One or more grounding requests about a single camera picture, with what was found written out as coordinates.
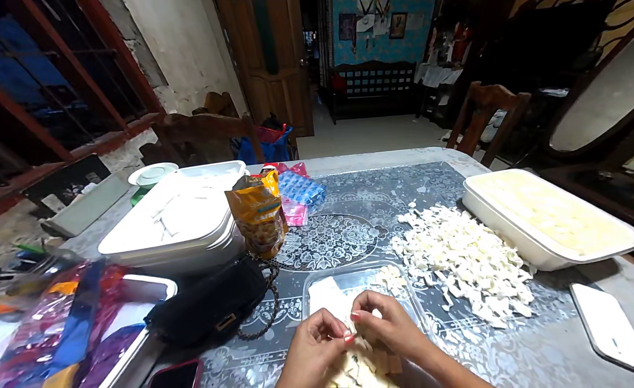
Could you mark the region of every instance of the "chair backrest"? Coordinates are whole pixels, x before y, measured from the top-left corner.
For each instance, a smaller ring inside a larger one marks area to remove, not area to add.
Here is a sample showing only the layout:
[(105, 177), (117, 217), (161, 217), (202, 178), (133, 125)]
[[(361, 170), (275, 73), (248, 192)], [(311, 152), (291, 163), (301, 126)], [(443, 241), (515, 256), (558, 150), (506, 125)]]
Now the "chair backrest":
[(200, 115), (203, 113), (239, 117), (236, 106), (233, 104), (231, 95), (228, 92), (224, 92), (222, 94), (217, 92), (207, 93), (207, 97), (205, 97), (205, 106), (192, 111), (193, 115)]
[(367, 61), (331, 69), (346, 81), (346, 97), (378, 97), (412, 92), (416, 62)]
[(192, 117), (172, 113), (152, 124), (169, 158), (179, 166), (233, 160), (230, 139), (248, 137), (258, 163), (265, 157), (252, 120), (204, 113)]
[(513, 127), (518, 123), (527, 107), (528, 101), (530, 101), (530, 97), (530, 93), (511, 93), (502, 85), (480, 86), (479, 81), (473, 82), (470, 84), (463, 107), (460, 109), (456, 124), (451, 131), (447, 148), (453, 148), (456, 145), (458, 136), (465, 127), (465, 123), (468, 122), (468, 117), (470, 117), (470, 124), (465, 127), (463, 139), (456, 149), (473, 156), (477, 143), (480, 142), (480, 136), (496, 110), (506, 110), (506, 116), (480, 162), (484, 166), (489, 167), (499, 153), (503, 141), (506, 140)]

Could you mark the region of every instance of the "mirror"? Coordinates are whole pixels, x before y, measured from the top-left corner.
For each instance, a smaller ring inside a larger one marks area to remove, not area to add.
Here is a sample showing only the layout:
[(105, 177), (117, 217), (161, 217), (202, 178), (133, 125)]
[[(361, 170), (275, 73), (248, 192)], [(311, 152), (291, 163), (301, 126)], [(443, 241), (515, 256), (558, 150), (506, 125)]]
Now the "mirror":
[(549, 145), (563, 153), (590, 144), (634, 109), (634, 38), (602, 69), (557, 124)]

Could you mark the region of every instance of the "window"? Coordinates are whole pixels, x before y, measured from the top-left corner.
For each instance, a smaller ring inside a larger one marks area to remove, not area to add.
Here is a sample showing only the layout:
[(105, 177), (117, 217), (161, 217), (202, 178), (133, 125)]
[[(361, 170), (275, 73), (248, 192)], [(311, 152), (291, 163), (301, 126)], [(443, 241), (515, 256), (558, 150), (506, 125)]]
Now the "window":
[(23, 188), (16, 180), (23, 174), (115, 149), (163, 115), (99, 0), (0, 1), (0, 186), (7, 191)]

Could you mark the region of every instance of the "smartphone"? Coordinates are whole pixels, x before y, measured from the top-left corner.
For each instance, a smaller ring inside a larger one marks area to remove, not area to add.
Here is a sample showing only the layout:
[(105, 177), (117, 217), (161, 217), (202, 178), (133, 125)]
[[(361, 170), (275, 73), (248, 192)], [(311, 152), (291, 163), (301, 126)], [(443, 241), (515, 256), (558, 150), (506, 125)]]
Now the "smartphone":
[(202, 361), (197, 359), (169, 366), (152, 376), (149, 388), (197, 388), (202, 369)]

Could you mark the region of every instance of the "picture frame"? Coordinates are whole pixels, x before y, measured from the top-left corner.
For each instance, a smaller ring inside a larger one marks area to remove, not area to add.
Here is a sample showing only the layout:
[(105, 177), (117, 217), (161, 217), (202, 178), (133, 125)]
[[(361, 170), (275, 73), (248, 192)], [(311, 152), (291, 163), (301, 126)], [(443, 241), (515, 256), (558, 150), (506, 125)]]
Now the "picture frame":
[(391, 25), (389, 26), (389, 39), (402, 40), (405, 37), (405, 24), (408, 21), (408, 13), (391, 13)]
[(339, 14), (339, 40), (352, 41), (356, 34), (356, 14)]

